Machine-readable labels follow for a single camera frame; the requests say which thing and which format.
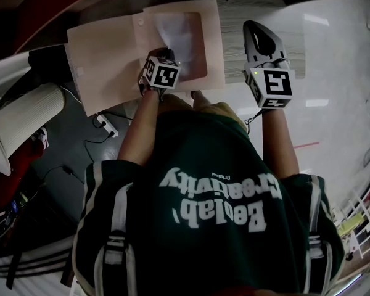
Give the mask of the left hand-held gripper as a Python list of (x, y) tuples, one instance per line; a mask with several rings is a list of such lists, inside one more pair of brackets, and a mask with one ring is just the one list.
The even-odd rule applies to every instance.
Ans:
[(148, 56), (142, 75), (151, 87), (175, 89), (181, 67), (175, 61), (174, 52), (169, 48), (161, 48), (156, 51)]

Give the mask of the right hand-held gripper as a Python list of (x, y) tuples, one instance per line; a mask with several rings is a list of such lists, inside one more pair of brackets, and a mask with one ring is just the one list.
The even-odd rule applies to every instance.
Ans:
[(283, 42), (266, 26), (251, 20), (243, 24), (245, 83), (261, 109), (283, 109), (292, 100), (294, 71)]

